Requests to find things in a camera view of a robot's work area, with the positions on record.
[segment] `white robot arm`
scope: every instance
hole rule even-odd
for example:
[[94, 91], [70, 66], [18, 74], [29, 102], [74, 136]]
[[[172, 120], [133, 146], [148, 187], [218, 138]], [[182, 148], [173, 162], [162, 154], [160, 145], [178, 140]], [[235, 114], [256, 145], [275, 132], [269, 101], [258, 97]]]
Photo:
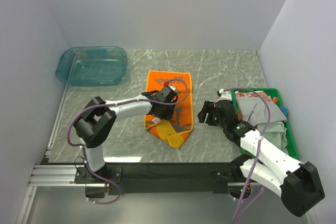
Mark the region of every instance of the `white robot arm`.
[[76, 133], [84, 145], [87, 162], [92, 171], [106, 177], [107, 170], [103, 159], [102, 143], [106, 140], [115, 122], [147, 114], [171, 120], [175, 106], [167, 104], [176, 103], [177, 98], [177, 93], [167, 85], [160, 91], [145, 92], [137, 97], [119, 101], [104, 101], [100, 97], [93, 98], [86, 108], [106, 103], [114, 105], [89, 110], [83, 113], [74, 125]]
[[[238, 120], [232, 101], [219, 99], [217, 102], [205, 101], [201, 112], [197, 115], [200, 123], [220, 126], [226, 137], [247, 150], [257, 154], [260, 142], [259, 161], [251, 179], [259, 182], [276, 193], [286, 208], [295, 216], [302, 216], [324, 198], [324, 190], [316, 167], [310, 162], [302, 163], [260, 136], [249, 123]], [[232, 161], [237, 170], [234, 174], [248, 176], [254, 159], [243, 154]]]

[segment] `blue transparent container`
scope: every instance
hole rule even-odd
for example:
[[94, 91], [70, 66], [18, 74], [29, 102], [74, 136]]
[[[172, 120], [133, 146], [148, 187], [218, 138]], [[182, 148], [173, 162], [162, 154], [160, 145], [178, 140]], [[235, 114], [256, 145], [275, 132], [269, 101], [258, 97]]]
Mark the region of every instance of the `blue transparent container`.
[[61, 56], [57, 78], [72, 86], [117, 85], [127, 70], [120, 47], [74, 47]]

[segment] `marble surface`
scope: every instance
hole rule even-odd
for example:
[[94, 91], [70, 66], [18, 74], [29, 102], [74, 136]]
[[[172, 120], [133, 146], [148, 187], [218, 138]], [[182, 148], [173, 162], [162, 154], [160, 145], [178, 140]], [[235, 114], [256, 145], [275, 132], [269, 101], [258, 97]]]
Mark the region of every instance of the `marble surface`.
[[[179, 150], [148, 133], [143, 117], [114, 124], [103, 143], [107, 162], [230, 162], [240, 155], [220, 128], [198, 123], [196, 117], [205, 100], [216, 101], [217, 90], [231, 87], [266, 87], [255, 51], [232, 50], [126, 50], [128, 69], [121, 83], [109, 87], [68, 86], [54, 135], [51, 163], [70, 163], [81, 155], [66, 141], [66, 129], [95, 96], [104, 100], [134, 97], [145, 91], [149, 70], [190, 72], [193, 82], [194, 131]], [[73, 142], [79, 142], [75, 131]]]

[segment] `gray cloth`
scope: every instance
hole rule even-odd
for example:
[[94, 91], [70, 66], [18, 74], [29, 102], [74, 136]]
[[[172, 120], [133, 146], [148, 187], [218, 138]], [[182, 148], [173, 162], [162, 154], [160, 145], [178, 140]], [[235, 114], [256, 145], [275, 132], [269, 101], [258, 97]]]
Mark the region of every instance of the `gray cloth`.
[[[269, 142], [275, 145], [278, 149], [282, 150], [284, 153], [287, 152], [287, 138], [286, 138], [286, 128], [283, 125], [283, 122], [270, 123], [267, 127], [263, 137], [266, 138]], [[262, 131], [265, 128], [266, 124], [258, 124], [257, 130]]]
[[[271, 123], [287, 121], [287, 118], [273, 102], [267, 102], [271, 111]], [[267, 123], [267, 109], [259, 97], [239, 97], [237, 103], [244, 121], [256, 126], [260, 123]]]

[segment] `orange cloth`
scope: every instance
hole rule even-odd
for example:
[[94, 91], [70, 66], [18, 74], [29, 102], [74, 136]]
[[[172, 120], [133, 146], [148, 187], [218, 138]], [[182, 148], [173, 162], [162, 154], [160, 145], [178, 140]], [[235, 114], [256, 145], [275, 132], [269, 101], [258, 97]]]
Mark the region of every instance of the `orange cloth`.
[[[159, 120], [152, 115], [144, 116], [145, 129], [169, 143], [173, 148], [180, 148], [194, 128], [192, 82], [190, 73], [176, 73], [164, 71], [149, 71], [147, 76], [146, 91], [161, 90], [163, 83], [171, 79], [182, 79], [188, 86], [188, 96], [180, 104], [175, 106], [173, 119], [171, 121]], [[178, 100], [181, 101], [185, 94], [185, 85], [179, 81], [169, 83], [169, 86], [176, 87]]]

